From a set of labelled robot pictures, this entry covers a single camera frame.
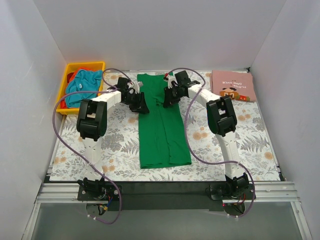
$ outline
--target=blue cloth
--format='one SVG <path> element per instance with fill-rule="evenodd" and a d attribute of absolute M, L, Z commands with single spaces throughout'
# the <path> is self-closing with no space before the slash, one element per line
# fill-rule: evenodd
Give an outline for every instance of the blue cloth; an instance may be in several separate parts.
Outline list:
<path fill-rule="evenodd" d="M 65 93 L 98 91 L 102 80 L 102 70 L 87 71 L 80 69 L 65 89 Z M 65 98 L 65 104 L 68 108 L 79 108 L 82 99 L 93 99 L 97 96 L 95 93 L 78 93 Z"/>

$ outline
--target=gray wall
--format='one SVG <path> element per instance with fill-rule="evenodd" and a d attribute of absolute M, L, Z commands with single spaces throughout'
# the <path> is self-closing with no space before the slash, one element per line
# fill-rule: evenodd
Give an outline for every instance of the gray wall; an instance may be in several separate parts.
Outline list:
<path fill-rule="evenodd" d="M 18 240 L 49 164 L 66 63 L 32 0 L 0 1 L 0 39 L 0 239 Z"/>
<path fill-rule="evenodd" d="M 253 65 L 263 117 L 284 176 L 320 238 L 320 2 L 287 0 Z"/>
<path fill-rule="evenodd" d="M 285 0 L 34 0 L 67 62 L 243 69 Z"/>

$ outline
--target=gray floor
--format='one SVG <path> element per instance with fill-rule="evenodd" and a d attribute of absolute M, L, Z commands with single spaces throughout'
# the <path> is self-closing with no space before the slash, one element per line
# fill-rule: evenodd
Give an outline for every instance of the gray floor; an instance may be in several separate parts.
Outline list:
<path fill-rule="evenodd" d="M 106 212 L 111 219 L 116 212 Z M 206 210 L 128 210 L 113 225 L 86 217 L 85 204 L 41 204 L 33 240 L 300 240 L 290 202 L 256 202 L 241 218 Z"/>

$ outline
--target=green cloth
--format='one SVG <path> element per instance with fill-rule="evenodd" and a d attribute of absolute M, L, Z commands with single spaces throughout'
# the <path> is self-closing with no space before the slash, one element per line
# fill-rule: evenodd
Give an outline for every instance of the green cloth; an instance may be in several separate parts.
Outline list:
<path fill-rule="evenodd" d="M 139 114 L 140 167 L 167 168 L 191 164 L 179 105 L 164 108 L 164 75 L 138 74 L 149 114 Z"/>

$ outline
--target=folded fabric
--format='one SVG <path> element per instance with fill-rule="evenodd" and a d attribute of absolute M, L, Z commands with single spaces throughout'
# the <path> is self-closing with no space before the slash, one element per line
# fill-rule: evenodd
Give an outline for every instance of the folded fabric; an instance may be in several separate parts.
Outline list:
<path fill-rule="evenodd" d="M 149 114 L 139 114 L 140 167 L 166 168 L 191 164 L 179 105 L 164 108 L 164 75 L 138 74 Z"/>
<path fill-rule="evenodd" d="M 233 71 L 212 71 L 211 91 L 220 96 L 230 96 L 233 100 L 254 102 L 257 100 L 251 73 Z"/>
<path fill-rule="evenodd" d="M 73 81 L 71 81 L 65 89 L 65 93 L 98 91 L 102 80 L 102 70 L 87 71 L 80 69 Z M 82 99 L 92 99 L 97 96 L 96 93 L 78 93 L 65 98 L 68 108 L 79 108 Z"/>

